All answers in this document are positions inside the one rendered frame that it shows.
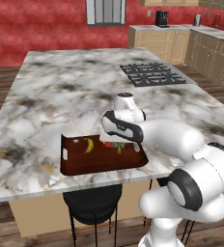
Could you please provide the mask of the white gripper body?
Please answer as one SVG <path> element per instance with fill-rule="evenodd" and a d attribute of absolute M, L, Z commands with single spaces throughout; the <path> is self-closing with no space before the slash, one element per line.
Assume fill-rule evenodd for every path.
<path fill-rule="evenodd" d="M 99 139 L 101 142 L 129 143 L 129 140 L 117 135 L 109 135 L 104 130 L 100 132 Z"/>

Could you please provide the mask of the yellow banana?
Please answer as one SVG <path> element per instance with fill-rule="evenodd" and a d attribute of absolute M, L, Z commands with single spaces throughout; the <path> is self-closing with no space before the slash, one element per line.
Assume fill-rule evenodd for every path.
<path fill-rule="evenodd" d="M 93 142 L 93 140 L 90 139 L 90 138 L 83 138 L 83 140 L 86 140 L 86 141 L 88 142 L 88 147 L 87 147 L 85 153 L 91 152 L 92 149 L 93 149 L 93 147 L 94 147 L 94 142 Z"/>

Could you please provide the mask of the dark brown wooden tray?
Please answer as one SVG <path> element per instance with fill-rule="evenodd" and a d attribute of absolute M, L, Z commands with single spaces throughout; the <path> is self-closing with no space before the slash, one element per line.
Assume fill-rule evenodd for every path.
<path fill-rule="evenodd" d="M 90 138 L 94 142 L 94 147 L 89 153 L 85 153 L 88 142 L 83 138 Z M 77 176 L 142 167 L 148 163 L 148 158 L 142 146 L 139 147 L 140 151 L 136 152 L 133 143 L 125 143 L 122 153 L 118 154 L 117 149 L 104 146 L 98 135 L 62 135 L 60 171 L 64 176 Z"/>

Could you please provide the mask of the black hob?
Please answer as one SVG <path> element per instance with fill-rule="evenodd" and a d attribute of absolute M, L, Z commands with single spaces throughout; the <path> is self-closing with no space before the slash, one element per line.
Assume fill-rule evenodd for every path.
<path fill-rule="evenodd" d="M 185 84 L 186 80 L 160 62 L 120 65 L 135 87 Z"/>

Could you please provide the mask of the beige kitchen island base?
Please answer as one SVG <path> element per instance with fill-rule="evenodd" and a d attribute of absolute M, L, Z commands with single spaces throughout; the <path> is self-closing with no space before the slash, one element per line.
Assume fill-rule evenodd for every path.
<path fill-rule="evenodd" d="M 157 181 L 148 180 L 124 183 L 118 203 L 118 219 L 143 218 L 138 205 L 139 197 L 150 187 L 158 187 Z M 53 233 L 70 228 L 69 210 L 61 193 L 21 199 L 9 202 L 22 237 Z"/>

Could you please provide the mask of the beige base cupboard run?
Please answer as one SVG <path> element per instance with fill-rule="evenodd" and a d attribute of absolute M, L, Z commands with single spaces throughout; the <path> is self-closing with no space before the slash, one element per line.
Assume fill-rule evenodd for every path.
<path fill-rule="evenodd" d="M 135 25 L 128 47 L 145 47 L 164 62 L 187 65 L 224 88 L 224 31 L 207 26 Z"/>

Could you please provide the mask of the grey framed window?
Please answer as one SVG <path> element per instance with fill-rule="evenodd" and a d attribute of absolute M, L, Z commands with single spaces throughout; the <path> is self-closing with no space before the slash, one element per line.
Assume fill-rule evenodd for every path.
<path fill-rule="evenodd" d="M 85 7 L 88 25 L 126 24 L 126 0 L 85 0 Z"/>

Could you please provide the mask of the black coffee machine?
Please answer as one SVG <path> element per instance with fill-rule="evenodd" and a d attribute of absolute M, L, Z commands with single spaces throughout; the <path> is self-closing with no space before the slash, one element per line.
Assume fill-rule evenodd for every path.
<path fill-rule="evenodd" d="M 168 12 L 157 11 L 155 13 L 155 25 L 160 28 L 168 28 Z"/>

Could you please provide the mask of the red jar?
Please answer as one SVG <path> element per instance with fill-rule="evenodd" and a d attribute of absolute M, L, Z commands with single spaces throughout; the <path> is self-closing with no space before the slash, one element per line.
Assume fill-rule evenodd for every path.
<path fill-rule="evenodd" d="M 213 19 L 213 26 L 217 28 L 220 24 L 220 21 L 221 21 L 221 14 L 215 14 Z"/>

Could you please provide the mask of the beige wall cupboard run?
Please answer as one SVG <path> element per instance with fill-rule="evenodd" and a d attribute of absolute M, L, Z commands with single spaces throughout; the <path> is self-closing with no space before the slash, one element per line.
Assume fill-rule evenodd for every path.
<path fill-rule="evenodd" d="M 224 0 L 139 0 L 145 7 L 204 7 L 224 11 Z"/>

